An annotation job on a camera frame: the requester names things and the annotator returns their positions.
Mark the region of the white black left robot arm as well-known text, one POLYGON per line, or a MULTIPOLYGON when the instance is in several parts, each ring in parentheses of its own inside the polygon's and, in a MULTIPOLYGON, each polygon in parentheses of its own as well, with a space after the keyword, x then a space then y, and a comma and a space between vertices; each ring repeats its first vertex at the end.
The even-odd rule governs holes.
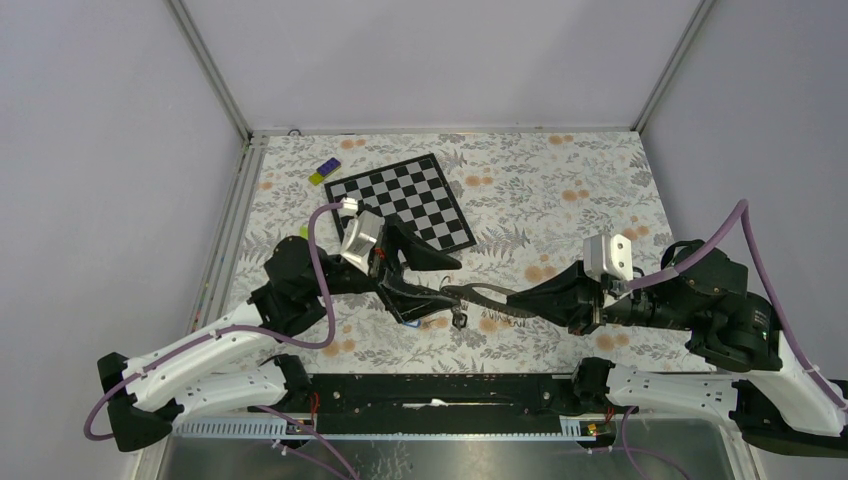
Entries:
POLYGON ((298 359, 271 360, 245 374, 219 368, 278 344, 307 348, 302 334, 326 320, 337 329, 337 295, 373 293, 399 323, 450 310, 458 301, 408 283, 405 270, 449 271, 461 262, 420 239, 400 220, 359 216, 341 249, 330 254, 313 240, 289 236, 264 263, 267 280, 233 310, 153 352, 102 356, 97 371, 113 441, 134 452, 169 436, 206 412, 275 403, 296 411, 309 401, 310 385, 294 374, 298 359))

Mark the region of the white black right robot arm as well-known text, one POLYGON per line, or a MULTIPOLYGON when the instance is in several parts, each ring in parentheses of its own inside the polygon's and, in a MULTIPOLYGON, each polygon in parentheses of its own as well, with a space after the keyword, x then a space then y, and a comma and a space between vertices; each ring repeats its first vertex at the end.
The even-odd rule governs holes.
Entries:
POLYGON ((746 266, 717 249, 695 259, 696 249, 694 241, 669 247, 664 265, 691 265, 655 285, 628 288, 577 261, 506 303, 575 335, 606 324, 685 331, 686 350, 720 371, 714 380, 664 378, 586 359, 572 377, 583 410, 608 403, 672 410, 733 426, 745 442, 771 453, 845 457, 845 412, 806 375, 772 303, 748 290, 746 266))

